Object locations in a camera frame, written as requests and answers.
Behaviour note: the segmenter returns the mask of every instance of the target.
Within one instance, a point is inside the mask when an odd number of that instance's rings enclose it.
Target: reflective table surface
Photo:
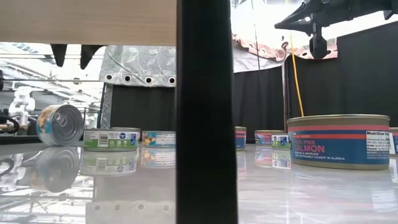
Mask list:
[[[1,223],[175,223],[175,149],[0,149]],[[236,160],[239,223],[398,223],[398,158],[385,171],[322,169],[248,145]]]

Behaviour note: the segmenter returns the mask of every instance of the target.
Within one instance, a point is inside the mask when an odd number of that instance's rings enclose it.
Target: black backdrop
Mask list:
[[[175,130],[174,90],[114,86],[111,126]],[[248,142],[254,142],[254,130],[284,128],[280,67],[262,70],[261,74],[258,71],[234,74],[233,116],[234,125],[248,128]]]
[[[398,22],[337,38],[338,58],[296,57],[305,116],[320,114],[385,114],[398,126]],[[289,79],[290,117],[300,116],[292,59]]]

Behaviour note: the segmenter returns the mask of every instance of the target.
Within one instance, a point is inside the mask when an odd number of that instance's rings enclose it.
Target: red stripe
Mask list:
[[[294,139],[366,139],[366,134],[295,134]]]
[[[321,125],[301,126],[289,128],[290,131],[323,131],[323,130],[364,130],[364,131],[390,131],[385,125]]]

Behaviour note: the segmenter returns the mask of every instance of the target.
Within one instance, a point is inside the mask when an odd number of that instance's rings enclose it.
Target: yellow cable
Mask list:
[[[300,104],[301,116],[304,116],[303,104],[302,104],[302,102],[301,102],[299,81],[297,80],[297,68],[296,68],[296,59],[295,59],[294,48],[293,48],[292,31],[290,30],[289,32],[290,32],[290,46],[292,47],[292,59],[293,59],[294,80],[295,80],[295,82],[296,82],[298,103]]]

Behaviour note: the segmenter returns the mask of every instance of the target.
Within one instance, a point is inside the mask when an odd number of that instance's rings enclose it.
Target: wooden shelf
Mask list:
[[[1,0],[0,41],[175,46],[176,0]]]

